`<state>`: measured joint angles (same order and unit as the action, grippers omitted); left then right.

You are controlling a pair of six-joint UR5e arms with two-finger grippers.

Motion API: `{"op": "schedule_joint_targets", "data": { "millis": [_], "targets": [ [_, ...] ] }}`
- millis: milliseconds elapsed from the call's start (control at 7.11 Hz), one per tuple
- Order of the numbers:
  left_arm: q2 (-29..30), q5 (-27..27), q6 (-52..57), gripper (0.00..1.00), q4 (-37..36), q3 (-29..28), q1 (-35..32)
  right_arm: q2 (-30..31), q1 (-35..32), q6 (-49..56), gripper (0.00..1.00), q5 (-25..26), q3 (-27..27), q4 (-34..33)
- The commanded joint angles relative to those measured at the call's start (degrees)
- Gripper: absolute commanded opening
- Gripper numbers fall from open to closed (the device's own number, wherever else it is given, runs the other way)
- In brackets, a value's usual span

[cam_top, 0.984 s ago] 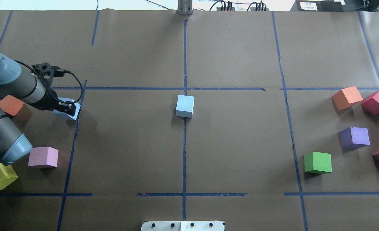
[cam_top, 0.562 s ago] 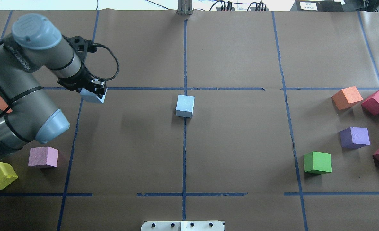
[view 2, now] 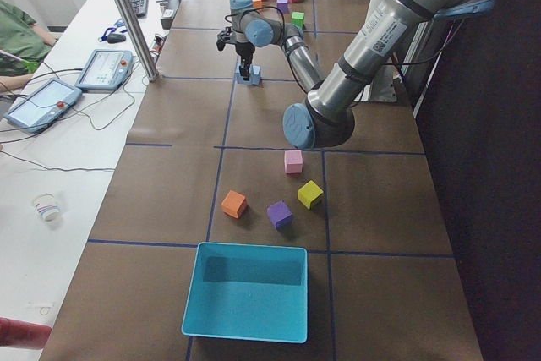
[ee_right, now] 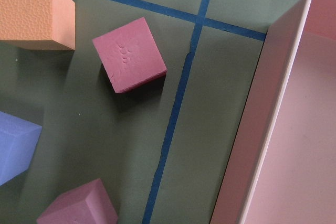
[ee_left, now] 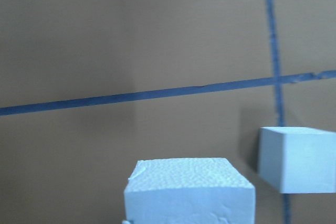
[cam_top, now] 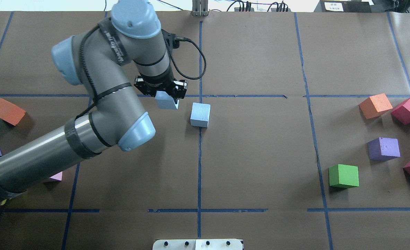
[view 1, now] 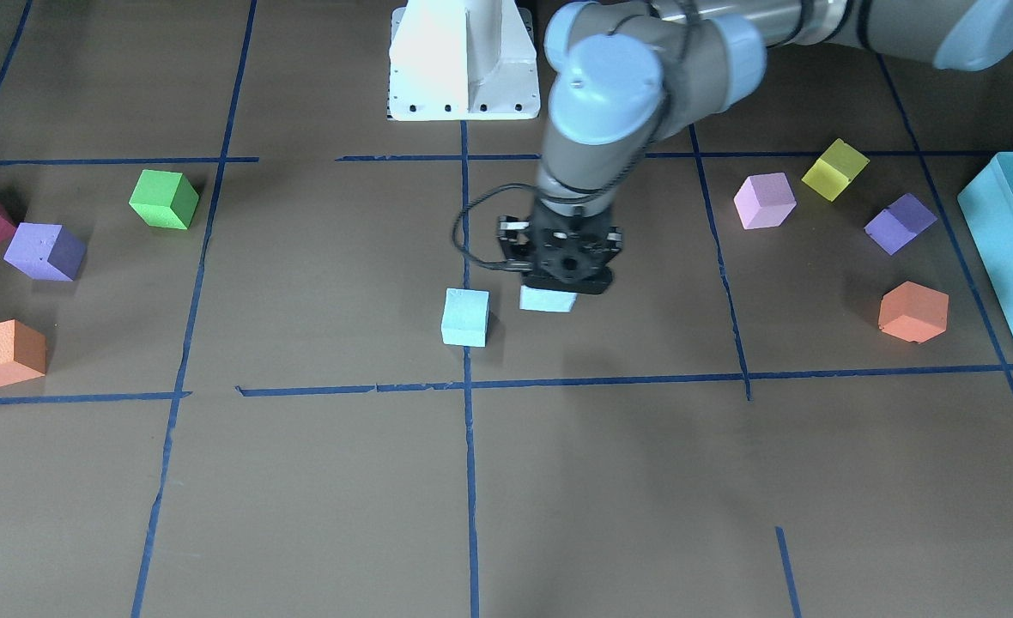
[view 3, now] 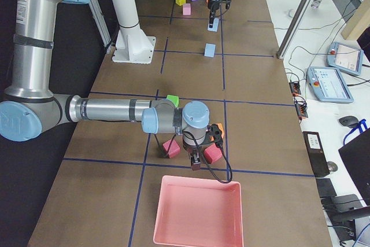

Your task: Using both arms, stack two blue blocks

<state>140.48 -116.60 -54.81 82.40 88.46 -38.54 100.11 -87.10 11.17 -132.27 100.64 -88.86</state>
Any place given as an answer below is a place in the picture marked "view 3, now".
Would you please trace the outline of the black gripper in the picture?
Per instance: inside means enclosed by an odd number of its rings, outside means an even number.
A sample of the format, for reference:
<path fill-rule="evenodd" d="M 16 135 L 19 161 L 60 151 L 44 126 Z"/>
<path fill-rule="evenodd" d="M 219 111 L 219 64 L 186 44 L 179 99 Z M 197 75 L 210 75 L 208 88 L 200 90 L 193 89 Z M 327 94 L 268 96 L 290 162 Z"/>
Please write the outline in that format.
<path fill-rule="evenodd" d="M 224 3 L 225 9 L 228 10 L 231 6 L 231 0 L 208 0 L 209 13 L 209 28 L 213 28 L 215 13 L 220 9 L 220 5 Z"/>
<path fill-rule="evenodd" d="M 189 154 L 193 171 L 201 169 L 201 160 L 205 160 L 203 152 L 213 143 L 219 149 L 223 146 L 223 139 L 217 131 L 216 124 L 210 124 L 202 129 L 186 127 L 183 130 L 183 147 Z"/>

